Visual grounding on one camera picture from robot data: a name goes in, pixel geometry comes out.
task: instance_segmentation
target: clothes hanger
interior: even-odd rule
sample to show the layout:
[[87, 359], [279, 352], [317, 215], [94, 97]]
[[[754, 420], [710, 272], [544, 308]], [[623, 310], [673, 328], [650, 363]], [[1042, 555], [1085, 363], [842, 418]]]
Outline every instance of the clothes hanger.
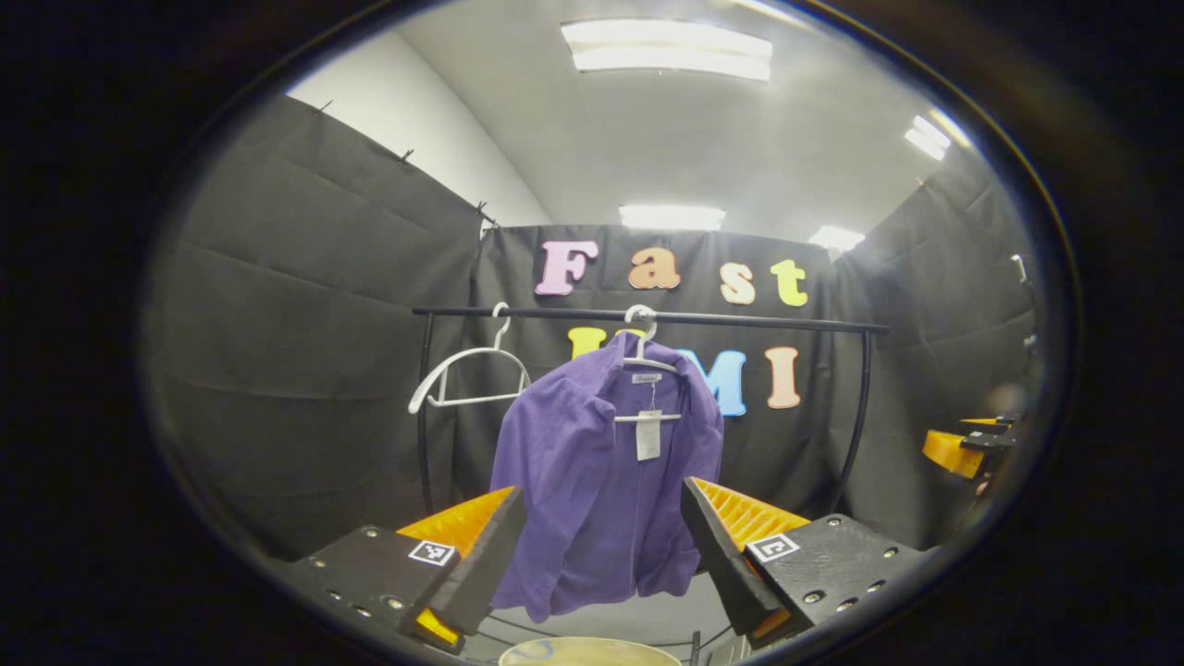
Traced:
[[[494, 316], [497, 316], [497, 313], [500, 313], [502, 309], [508, 309], [508, 308], [509, 308], [509, 306], [506, 305], [504, 302], [497, 303], [496, 306], [494, 306]], [[497, 332], [497, 334], [494, 335], [494, 346], [493, 347], [475, 347], [475, 348], [471, 348], [471, 350], [465, 350], [463, 352], [455, 353], [455, 354], [450, 356], [449, 358], [444, 359], [444, 363], [437, 365], [431, 372], [429, 372], [427, 377], [424, 377], [424, 380], [420, 382], [419, 386], [416, 388], [416, 392], [411, 395], [411, 403], [407, 405], [407, 411], [411, 412], [411, 414], [418, 414], [419, 409], [424, 404], [424, 398], [426, 398], [427, 402], [429, 402], [429, 404], [431, 404], [433, 406], [453, 406], [453, 405], [462, 405], [462, 404], [476, 404], [476, 403], [489, 403], [489, 402], [494, 402], [494, 401], [506, 401], [506, 399], [510, 399], [510, 398], [516, 398], [520, 395], [522, 395], [522, 391], [525, 391], [526, 388], [530, 385], [530, 376], [527, 373], [526, 366], [522, 365], [522, 361], [519, 360], [517, 357], [515, 357], [514, 354], [511, 354], [511, 353], [502, 350], [502, 335], [506, 333], [506, 331], [509, 327], [510, 327], [510, 318], [507, 316], [506, 318], [506, 324], [503, 324], [502, 327], [501, 327], [501, 329]], [[506, 357], [506, 358], [513, 360], [515, 364], [517, 364], [519, 370], [522, 371], [522, 374], [519, 377], [519, 390], [517, 390], [517, 392], [514, 392], [514, 393], [502, 393], [500, 396], [480, 396], [480, 397], [475, 397], [475, 398], [452, 398], [452, 399], [446, 399], [444, 397], [444, 390], [448, 386], [448, 369], [449, 369], [449, 366], [451, 366], [453, 363], [461, 360], [464, 357], [470, 357], [470, 356], [476, 356], [476, 354], [502, 356], [502, 357]], [[439, 380], [440, 380], [439, 393], [438, 393], [438, 396], [435, 396], [435, 397], [433, 396], [429, 396], [427, 391], [431, 390], [432, 384], [436, 383], [437, 378], [439, 378]]]
[[[633, 306], [633, 307], [629, 308], [628, 310], [625, 310], [625, 324], [631, 324], [633, 321], [633, 316], [635, 315], [641, 315], [641, 316], [643, 316], [645, 319], [649, 319], [650, 320], [650, 327], [649, 327], [648, 331], [645, 331], [645, 335], [642, 335], [637, 340], [637, 353], [635, 356], [632, 356], [632, 357], [625, 357], [622, 363], [624, 363], [626, 365], [646, 365], [646, 366], [650, 366], [650, 367], [659, 367], [662, 370], [668, 370], [670, 372], [678, 372], [678, 369], [676, 369], [675, 366], [673, 366], [670, 364], [661, 363], [661, 361], [657, 361], [657, 360], [650, 360], [648, 358], [644, 358], [644, 356], [643, 356], [644, 354], [644, 348], [645, 348], [645, 340], [652, 340], [654, 339], [654, 334], [658, 332], [658, 322], [657, 322], [657, 319], [656, 319], [657, 313], [654, 312], [652, 308], [649, 308], [649, 307], [642, 306], [642, 305], [637, 305], [637, 306]], [[657, 383], [650, 384], [650, 388], [654, 390], [654, 398], [656, 398], [657, 397], [657, 390], [658, 390]], [[655, 410], [654, 398], [651, 398], [651, 401], [650, 401], [650, 410]], [[645, 423], [645, 422], [650, 422], [650, 421], [675, 421], [677, 418], [682, 418], [682, 415], [678, 415], [678, 414], [641, 415], [639, 414], [637, 416], [618, 416], [618, 417], [613, 418], [613, 421], [617, 422], [617, 423]]]

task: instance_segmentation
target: fluorescent light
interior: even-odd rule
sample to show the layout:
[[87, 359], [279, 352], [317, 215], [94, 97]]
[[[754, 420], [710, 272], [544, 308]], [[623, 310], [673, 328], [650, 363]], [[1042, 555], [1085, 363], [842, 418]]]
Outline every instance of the fluorescent light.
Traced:
[[845, 252], [863, 241], [862, 233], [839, 229], [837, 226], [823, 226], [817, 233], [810, 237], [810, 243], [822, 245], [828, 250]]
[[768, 81], [773, 45], [715, 26], [612, 19], [560, 26], [579, 71], [673, 69]]
[[620, 223], [639, 229], [690, 229], [715, 231], [726, 211], [700, 206], [620, 206]]
[[759, 2], [758, 0], [732, 0], [732, 4], [740, 5], [741, 7], [752, 9], [753, 12], [765, 14], [771, 19], [781, 20], [787, 24], [796, 25], [798, 27], [810, 27], [802, 19], [794, 18], [787, 14], [786, 12], [778, 9], [777, 7], [770, 7], [768, 5]]
[[941, 129], [946, 132], [954, 141], [958, 142], [963, 148], [970, 148], [970, 137], [961, 130], [960, 127], [954, 124], [954, 121], [950, 120], [950, 116], [939, 111], [938, 109], [932, 109], [929, 111], [929, 117], [937, 121], [941, 126]]
[[908, 139], [914, 146], [925, 151], [931, 158], [940, 160], [946, 156], [946, 152], [938, 146], [933, 139], [929, 139], [926, 134], [919, 132], [915, 128], [910, 128], [905, 133], [905, 139]]
[[929, 121], [922, 119], [921, 116], [913, 117], [913, 127], [921, 130], [921, 134], [932, 139], [933, 142], [940, 146], [942, 151], [950, 147], [950, 137], [941, 134], [941, 130], [929, 124]]

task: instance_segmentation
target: black metal rod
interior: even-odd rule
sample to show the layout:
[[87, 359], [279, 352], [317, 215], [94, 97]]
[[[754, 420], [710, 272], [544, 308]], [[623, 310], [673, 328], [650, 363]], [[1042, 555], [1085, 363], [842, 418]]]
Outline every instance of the black metal rod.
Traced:
[[843, 499], [843, 491], [847, 489], [847, 480], [851, 476], [851, 468], [855, 467], [855, 455], [860, 453], [863, 418], [868, 414], [868, 391], [871, 389], [871, 335], [864, 332], [861, 339], [863, 342], [863, 372], [860, 376], [860, 406], [855, 412], [855, 428], [851, 429], [851, 443], [847, 446], [847, 460], [843, 461], [843, 470], [839, 472], [838, 482], [835, 486], [835, 499], [831, 500], [826, 513], [835, 513], [839, 500]]
[[[431, 360], [432, 351], [432, 326], [436, 324], [436, 315], [429, 313], [427, 321], [424, 322], [424, 345], [419, 351], [419, 380], [423, 382], [427, 377], [427, 363]], [[436, 513], [432, 506], [432, 482], [427, 476], [427, 410], [423, 409], [420, 405], [419, 414], [416, 418], [417, 428], [419, 429], [419, 446], [417, 448], [416, 455], [419, 457], [419, 482], [424, 491], [424, 511], [425, 515], [431, 515]]]
[[[414, 314], [444, 316], [493, 316], [493, 308], [413, 308]], [[624, 321], [625, 310], [610, 309], [560, 309], [560, 308], [507, 308], [500, 315], [528, 319], [587, 319], [597, 321]], [[852, 324], [817, 319], [778, 319], [773, 316], [745, 316], [735, 314], [695, 314], [659, 312], [656, 321], [665, 324], [707, 324], [745, 326], [751, 328], [796, 328], [798, 331], [831, 331], [835, 333], [888, 333], [890, 328], [881, 324]]]
[[690, 634], [690, 666], [699, 666], [699, 630]]

